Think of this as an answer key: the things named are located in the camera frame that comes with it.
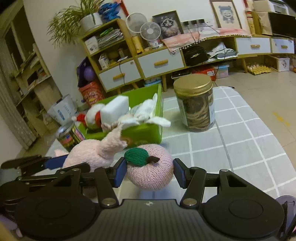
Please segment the pink plush toy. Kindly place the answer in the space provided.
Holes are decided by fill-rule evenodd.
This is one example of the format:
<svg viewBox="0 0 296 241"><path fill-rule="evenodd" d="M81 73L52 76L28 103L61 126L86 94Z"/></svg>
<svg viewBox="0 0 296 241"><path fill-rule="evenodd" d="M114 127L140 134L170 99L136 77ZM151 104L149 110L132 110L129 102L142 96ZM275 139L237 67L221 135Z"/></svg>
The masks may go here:
<svg viewBox="0 0 296 241"><path fill-rule="evenodd" d="M55 150L55 156L67 155L63 168L87 163L90 171L110 167L116 153L127 147L127 142L121 139L122 124L109 132L102 140L88 139L77 144L70 152Z"/></svg>

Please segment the pink knitted apple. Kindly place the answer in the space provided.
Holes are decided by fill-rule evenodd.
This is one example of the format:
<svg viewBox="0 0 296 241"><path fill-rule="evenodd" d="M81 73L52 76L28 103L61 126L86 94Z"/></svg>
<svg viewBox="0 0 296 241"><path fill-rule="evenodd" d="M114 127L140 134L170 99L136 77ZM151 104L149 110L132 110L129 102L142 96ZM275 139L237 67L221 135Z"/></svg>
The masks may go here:
<svg viewBox="0 0 296 241"><path fill-rule="evenodd" d="M171 154L156 144L141 145L127 150L127 177L137 187L157 191L166 187L173 178Z"/></svg>

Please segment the santa plush toy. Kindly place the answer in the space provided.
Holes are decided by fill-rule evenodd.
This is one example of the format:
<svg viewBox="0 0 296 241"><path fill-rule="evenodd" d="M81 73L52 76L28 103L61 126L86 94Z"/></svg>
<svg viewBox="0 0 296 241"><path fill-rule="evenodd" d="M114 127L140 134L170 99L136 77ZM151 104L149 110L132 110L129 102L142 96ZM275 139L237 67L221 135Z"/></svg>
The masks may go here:
<svg viewBox="0 0 296 241"><path fill-rule="evenodd" d="M101 115L100 111L105 107L105 104L94 104L86 114L79 113L77 116L71 117L72 121L81 122L86 128L90 130L98 130L101 128Z"/></svg>

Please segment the white sponge block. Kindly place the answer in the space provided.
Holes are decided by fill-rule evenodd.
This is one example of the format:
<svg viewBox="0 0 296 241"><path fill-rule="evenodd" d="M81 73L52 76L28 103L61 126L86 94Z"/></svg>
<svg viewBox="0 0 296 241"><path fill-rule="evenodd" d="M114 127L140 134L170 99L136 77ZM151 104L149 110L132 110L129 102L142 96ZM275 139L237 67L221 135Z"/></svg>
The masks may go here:
<svg viewBox="0 0 296 241"><path fill-rule="evenodd" d="M101 123L113 124L129 111L128 96L118 95L100 110Z"/></svg>

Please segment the white fabric glove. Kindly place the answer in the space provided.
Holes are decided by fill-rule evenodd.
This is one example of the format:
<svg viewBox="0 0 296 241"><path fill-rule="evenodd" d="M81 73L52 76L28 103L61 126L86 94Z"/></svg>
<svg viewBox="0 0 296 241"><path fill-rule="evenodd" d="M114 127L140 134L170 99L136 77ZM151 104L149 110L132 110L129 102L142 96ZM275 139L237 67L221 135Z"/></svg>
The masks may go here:
<svg viewBox="0 0 296 241"><path fill-rule="evenodd" d="M125 115L121 116L117 124L121 126L123 130L143 123L155 124L165 128L170 127L171 122L169 120L156 116L157 101L158 95L155 93L152 99L146 99L144 102L131 108Z"/></svg>

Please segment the green plastic bin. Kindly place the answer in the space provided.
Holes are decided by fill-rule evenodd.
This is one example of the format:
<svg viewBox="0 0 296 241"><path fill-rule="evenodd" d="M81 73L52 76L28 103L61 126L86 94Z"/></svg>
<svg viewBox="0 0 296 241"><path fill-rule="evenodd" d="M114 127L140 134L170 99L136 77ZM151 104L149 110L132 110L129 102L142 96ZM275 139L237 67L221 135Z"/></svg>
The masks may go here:
<svg viewBox="0 0 296 241"><path fill-rule="evenodd" d="M137 107L147 99L154 100L154 109L150 115L141 113L137 117L128 117L122 127L122 137L127 141L128 148L145 145L160 144L162 141L163 127L156 124L150 118L163 116L164 101L162 98L163 88L160 83L122 93L127 96L130 108Z"/></svg>

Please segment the glass jar gold lid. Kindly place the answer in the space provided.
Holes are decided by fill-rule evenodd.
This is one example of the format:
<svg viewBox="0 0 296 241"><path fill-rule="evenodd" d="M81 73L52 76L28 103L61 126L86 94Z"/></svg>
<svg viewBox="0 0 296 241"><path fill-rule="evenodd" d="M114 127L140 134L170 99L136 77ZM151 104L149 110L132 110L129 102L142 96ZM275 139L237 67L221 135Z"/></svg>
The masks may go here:
<svg viewBox="0 0 296 241"><path fill-rule="evenodd" d="M215 123L213 81L206 74L190 74L174 81L182 123L191 132L210 129Z"/></svg>

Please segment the purple ball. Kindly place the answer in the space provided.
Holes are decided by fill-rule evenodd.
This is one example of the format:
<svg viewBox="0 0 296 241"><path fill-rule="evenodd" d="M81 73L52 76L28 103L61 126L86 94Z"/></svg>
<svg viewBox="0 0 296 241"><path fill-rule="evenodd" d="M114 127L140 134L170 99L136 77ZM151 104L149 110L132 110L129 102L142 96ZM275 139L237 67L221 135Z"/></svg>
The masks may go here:
<svg viewBox="0 0 296 241"><path fill-rule="evenodd" d="M83 75L88 82L93 82L96 79L96 73L91 66L85 68Z"/></svg>

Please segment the low wooden tv cabinet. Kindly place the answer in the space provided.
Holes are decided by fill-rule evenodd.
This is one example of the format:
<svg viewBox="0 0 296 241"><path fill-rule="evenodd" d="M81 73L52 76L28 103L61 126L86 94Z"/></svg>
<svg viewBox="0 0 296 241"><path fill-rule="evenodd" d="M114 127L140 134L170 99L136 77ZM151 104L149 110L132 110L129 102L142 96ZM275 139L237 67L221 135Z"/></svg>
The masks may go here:
<svg viewBox="0 0 296 241"><path fill-rule="evenodd" d="M187 66L183 54L183 50L191 45L171 53L163 44L163 47L138 54L136 59L143 79L150 80L159 77L163 90L167 90L166 76L175 71L234 59L241 59L242 66L246 69L247 58L269 54L293 54L295 52L295 44L291 38L265 35L211 39L192 46L194 45L203 47L209 58L195 66Z"/></svg>

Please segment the wooden shelf cabinet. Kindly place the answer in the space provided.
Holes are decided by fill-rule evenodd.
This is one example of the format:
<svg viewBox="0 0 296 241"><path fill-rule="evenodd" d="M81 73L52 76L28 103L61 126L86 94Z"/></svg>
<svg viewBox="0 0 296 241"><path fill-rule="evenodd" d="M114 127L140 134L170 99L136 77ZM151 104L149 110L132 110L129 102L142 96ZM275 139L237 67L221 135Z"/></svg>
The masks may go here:
<svg viewBox="0 0 296 241"><path fill-rule="evenodd" d="M124 38L100 49L98 39L114 29L120 29ZM105 92L121 93L126 85L138 89L142 75L132 36L123 20L115 19L94 27L80 37L80 42Z"/></svg>

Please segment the egg carton tray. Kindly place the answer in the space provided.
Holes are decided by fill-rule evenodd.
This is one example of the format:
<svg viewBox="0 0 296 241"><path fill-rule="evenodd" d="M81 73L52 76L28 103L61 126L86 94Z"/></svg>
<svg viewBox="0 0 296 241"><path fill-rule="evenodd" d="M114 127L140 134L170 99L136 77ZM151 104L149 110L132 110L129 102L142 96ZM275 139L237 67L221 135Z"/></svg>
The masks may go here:
<svg viewBox="0 0 296 241"><path fill-rule="evenodd" d="M247 63L247 71L252 75L260 75L265 73L271 73L271 68L263 64L251 64Z"/></svg>

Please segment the potted green plant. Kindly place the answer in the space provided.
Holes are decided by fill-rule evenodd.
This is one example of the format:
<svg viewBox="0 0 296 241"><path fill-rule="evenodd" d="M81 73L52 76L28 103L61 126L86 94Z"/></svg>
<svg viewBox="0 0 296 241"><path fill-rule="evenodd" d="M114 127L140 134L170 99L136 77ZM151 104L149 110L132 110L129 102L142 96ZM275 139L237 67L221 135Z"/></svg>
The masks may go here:
<svg viewBox="0 0 296 241"><path fill-rule="evenodd" d="M75 44L81 29L80 21L90 15L94 23L94 14L99 11L103 3L104 1L99 0L82 0L79 4L71 5L55 13L49 20L47 29L52 45L60 47L63 44Z"/></svg>

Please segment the stack of papers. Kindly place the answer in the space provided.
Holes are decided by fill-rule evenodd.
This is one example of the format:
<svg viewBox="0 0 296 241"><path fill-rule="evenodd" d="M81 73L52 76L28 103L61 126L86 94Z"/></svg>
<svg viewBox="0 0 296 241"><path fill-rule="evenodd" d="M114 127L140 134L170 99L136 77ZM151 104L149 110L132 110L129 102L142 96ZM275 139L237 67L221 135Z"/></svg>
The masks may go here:
<svg viewBox="0 0 296 241"><path fill-rule="evenodd" d="M116 41L122 40L123 38L124 38L124 35L121 32L121 30L114 29L114 30L110 31L108 34L106 34L98 39L98 47L100 49L107 47L107 46L115 43Z"/></svg>

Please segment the framed cat picture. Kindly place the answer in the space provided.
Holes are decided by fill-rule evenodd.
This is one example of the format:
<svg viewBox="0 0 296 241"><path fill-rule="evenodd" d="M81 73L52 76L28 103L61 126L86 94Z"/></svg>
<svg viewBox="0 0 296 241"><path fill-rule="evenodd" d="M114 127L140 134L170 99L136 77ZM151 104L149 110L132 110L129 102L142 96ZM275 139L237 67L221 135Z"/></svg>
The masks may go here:
<svg viewBox="0 0 296 241"><path fill-rule="evenodd" d="M162 40L184 33L177 11L154 15L152 19L161 27Z"/></svg>

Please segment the white desk fan back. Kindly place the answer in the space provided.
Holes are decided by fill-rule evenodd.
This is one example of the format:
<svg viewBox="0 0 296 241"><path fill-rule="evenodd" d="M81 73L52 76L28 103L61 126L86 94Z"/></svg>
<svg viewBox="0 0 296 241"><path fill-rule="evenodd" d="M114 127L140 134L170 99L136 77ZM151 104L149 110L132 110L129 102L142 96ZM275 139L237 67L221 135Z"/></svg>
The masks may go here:
<svg viewBox="0 0 296 241"><path fill-rule="evenodd" d="M143 24L147 23L147 18L142 13L131 13L126 17L125 23L127 25L128 30L133 34L139 34L140 28Z"/></svg>

